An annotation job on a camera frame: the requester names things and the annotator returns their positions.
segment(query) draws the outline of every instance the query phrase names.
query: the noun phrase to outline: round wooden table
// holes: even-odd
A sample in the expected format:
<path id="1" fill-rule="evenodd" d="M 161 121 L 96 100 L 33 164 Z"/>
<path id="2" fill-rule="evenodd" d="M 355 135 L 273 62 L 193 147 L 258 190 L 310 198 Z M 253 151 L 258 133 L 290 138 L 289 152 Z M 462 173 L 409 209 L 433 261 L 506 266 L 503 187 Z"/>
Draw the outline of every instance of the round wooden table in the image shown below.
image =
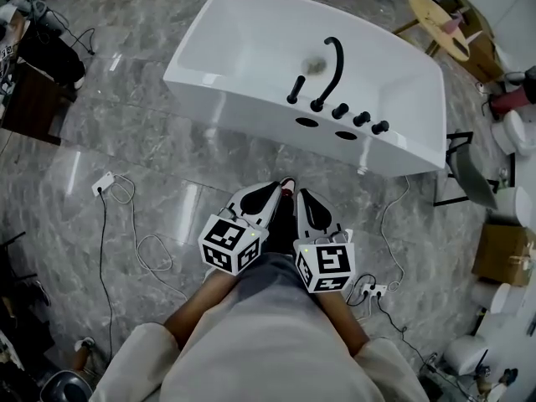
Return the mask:
<path id="1" fill-rule="evenodd" d="M 425 51 L 426 54 L 433 58 L 439 48 L 443 48 L 453 58 L 459 61 L 467 61 L 469 59 L 469 45 L 461 30 L 456 28 L 453 34 L 447 34 L 441 29 L 441 25 L 452 19 L 451 15 L 433 0 L 409 1 L 416 19 L 397 28 L 393 31 L 393 34 L 400 35 L 405 30 L 420 24 L 433 39 Z"/>

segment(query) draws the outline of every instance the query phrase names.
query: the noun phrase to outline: cardboard box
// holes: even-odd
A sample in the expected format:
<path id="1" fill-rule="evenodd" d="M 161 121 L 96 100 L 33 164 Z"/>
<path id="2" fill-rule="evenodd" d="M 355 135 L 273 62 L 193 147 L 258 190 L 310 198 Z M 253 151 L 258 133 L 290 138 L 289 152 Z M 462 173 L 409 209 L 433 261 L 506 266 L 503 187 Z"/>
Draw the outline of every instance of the cardboard box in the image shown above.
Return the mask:
<path id="1" fill-rule="evenodd" d="M 528 228 L 485 224 L 472 273 L 512 286 L 526 286 L 535 244 L 536 234 Z"/>
<path id="2" fill-rule="evenodd" d="M 460 30 L 467 39 L 473 34 L 480 33 L 469 43 L 469 60 L 456 62 L 483 84 L 501 77 L 504 71 L 495 53 L 492 28 L 484 16 L 468 0 L 441 0 L 440 5 L 448 13 L 468 8 L 462 15 L 463 23 L 460 24 Z"/>

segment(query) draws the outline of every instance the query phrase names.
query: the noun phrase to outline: electrical outlet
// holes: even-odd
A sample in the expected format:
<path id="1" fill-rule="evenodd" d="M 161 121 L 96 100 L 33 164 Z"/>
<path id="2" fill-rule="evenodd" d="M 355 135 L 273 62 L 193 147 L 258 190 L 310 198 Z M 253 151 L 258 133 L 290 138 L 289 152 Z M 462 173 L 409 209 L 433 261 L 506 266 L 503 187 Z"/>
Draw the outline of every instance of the electrical outlet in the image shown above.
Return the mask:
<path id="1" fill-rule="evenodd" d="M 102 192 L 106 191 L 112 184 L 114 183 L 114 175 L 112 172 L 106 173 L 104 176 L 102 176 L 97 183 L 95 183 L 93 186 L 91 186 L 91 190 L 93 191 L 93 194 L 98 197 L 99 196 L 99 188 L 102 189 Z"/>
<path id="2" fill-rule="evenodd" d="M 367 283 L 366 285 L 363 285 L 363 289 L 361 289 L 361 293 L 365 293 L 366 291 L 368 292 L 368 294 L 373 297 L 373 296 L 377 296 L 378 295 L 378 292 L 379 294 L 384 297 L 385 296 L 385 293 L 387 293 L 387 286 L 384 286 L 384 285 L 376 285 L 374 287 L 374 289 L 372 289 L 372 286 L 371 284 Z"/>

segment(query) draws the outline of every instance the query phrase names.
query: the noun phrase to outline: white bathtub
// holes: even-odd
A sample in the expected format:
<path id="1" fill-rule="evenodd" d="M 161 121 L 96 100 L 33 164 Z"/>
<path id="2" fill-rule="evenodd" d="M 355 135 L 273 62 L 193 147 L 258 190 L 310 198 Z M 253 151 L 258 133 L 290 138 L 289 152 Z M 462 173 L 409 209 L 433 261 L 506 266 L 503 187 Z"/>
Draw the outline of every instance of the white bathtub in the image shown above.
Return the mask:
<path id="1" fill-rule="evenodd" d="M 333 77 L 344 49 L 343 76 L 321 112 L 310 103 Z M 327 68 L 306 75 L 295 105 L 286 97 L 302 61 L 321 57 Z M 443 77 L 414 46 L 361 18 L 310 0 L 208 0 L 164 75 L 179 114 L 196 121 L 286 143 L 384 176 L 442 169 L 446 152 Z M 350 112 L 340 120 L 332 110 Z M 361 127 L 353 117 L 368 111 Z M 316 127 L 296 122 L 315 121 Z M 390 124 L 374 135 L 378 121 Z M 350 132 L 345 140 L 338 131 Z"/>

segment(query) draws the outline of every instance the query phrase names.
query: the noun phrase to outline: toilet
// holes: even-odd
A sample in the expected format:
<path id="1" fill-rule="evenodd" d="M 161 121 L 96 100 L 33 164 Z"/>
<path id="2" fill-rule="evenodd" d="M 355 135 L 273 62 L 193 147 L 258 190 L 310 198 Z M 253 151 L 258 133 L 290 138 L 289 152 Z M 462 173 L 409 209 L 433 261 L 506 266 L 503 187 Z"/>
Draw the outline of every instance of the toilet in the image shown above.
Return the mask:
<path id="1" fill-rule="evenodd" d="M 497 209 L 491 211 L 493 220 L 504 224 L 515 224 L 527 228 L 533 212 L 533 202 L 528 193 L 517 186 L 516 188 L 499 189 L 495 195 Z"/>
<path id="2" fill-rule="evenodd" d="M 525 157 L 536 151 L 536 138 L 516 111 L 507 113 L 501 122 L 492 125 L 493 138 L 507 155 L 518 152 Z"/>

